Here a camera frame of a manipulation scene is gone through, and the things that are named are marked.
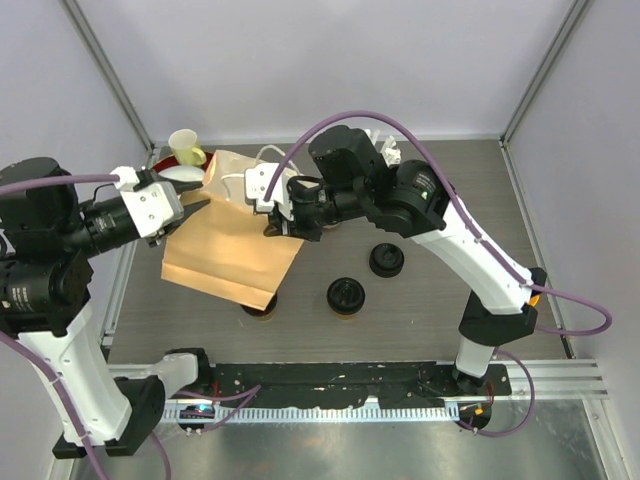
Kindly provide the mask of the brown paper bag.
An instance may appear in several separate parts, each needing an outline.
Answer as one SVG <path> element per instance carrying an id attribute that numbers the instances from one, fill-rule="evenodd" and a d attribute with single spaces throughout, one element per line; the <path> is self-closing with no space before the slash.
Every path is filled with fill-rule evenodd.
<path id="1" fill-rule="evenodd" d="M 166 241 L 161 278 L 258 310 L 268 306 L 303 241 L 267 237 L 267 218 L 245 203 L 244 172 L 259 161 L 228 150 L 213 154 L 203 187 L 182 195 L 191 215 Z"/>

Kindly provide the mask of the stack of black lids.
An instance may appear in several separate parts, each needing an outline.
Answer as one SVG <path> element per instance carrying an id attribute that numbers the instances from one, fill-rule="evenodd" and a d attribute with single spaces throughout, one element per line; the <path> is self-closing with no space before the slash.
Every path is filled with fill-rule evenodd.
<path id="1" fill-rule="evenodd" d="M 392 243 L 378 244 L 369 254 L 369 268 L 382 278 L 397 276 L 402 271 L 404 262 L 403 251 Z"/>

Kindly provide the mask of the black lid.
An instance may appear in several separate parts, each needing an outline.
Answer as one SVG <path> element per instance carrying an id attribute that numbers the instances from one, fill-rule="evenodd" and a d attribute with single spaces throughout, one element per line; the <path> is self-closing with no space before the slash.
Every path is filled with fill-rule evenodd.
<path id="1" fill-rule="evenodd" d="M 245 313 L 247 313 L 250 316 L 259 317 L 259 316 L 262 315 L 262 311 L 261 310 L 257 310 L 257 309 L 254 309 L 254 308 L 251 308 L 251 307 L 248 307 L 248 306 L 245 306 L 245 305 L 242 305 L 241 308 Z"/>
<path id="2" fill-rule="evenodd" d="M 364 287 L 355 279 L 341 277 L 327 288 L 326 300 L 337 314 L 350 316 L 358 313 L 366 300 Z"/>

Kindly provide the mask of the paper cup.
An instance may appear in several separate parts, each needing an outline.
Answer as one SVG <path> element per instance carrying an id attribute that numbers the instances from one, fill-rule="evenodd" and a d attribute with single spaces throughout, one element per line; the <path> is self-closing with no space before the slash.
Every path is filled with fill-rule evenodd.
<path id="1" fill-rule="evenodd" d="M 274 314 L 278 303 L 278 296 L 274 295 L 264 310 L 251 309 L 249 314 L 259 321 L 268 321 Z"/>
<path id="2" fill-rule="evenodd" d="M 354 320 L 357 317 L 356 313 L 342 313 L 342 312 L 334 312 L 334 315 L 340 320 Z"/>

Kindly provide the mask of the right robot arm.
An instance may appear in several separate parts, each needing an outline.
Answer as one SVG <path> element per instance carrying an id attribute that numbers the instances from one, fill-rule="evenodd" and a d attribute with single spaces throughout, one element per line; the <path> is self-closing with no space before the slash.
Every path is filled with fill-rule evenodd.
<path id="1" fill-rule="evenodd" d="M 327 226 L 364 217 L 430 251 L 470 288 L 451 371 L 457 391 L 472 395 L 488 381 L 494 351 L 533 333 L 534 286 L 546 276 L 511 259 L 479 227 L 433 165 L 382 153 L 367 130 L 338 125 L 313 139 L 308 153 L 319 177 L 271 167 L 258 176 L 254 211 L 267 236 L 318 241 Z"/>

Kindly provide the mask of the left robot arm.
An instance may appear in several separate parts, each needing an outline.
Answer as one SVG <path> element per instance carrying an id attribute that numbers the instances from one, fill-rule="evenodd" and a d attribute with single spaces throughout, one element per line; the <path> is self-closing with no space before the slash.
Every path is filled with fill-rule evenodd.
<path id="1" fill-rule="evenodd" d="M 59 459 L 102 447 L 134 454 L 180 390 L 193 399 L 213 385 L 201 348 L 168 351 L 147 372 L 113 376 L 91 330 L 92 258 L 138 240 L 158 244 L 197 211 L 180 197 L 197 179 L 169 179 L 119 167 L 90 177 L 115 197 L 80 201 L 83 176 L 49 157 L 13 163 L 1 172 L 1 338 L 38 371 L 63 423 Z"/>

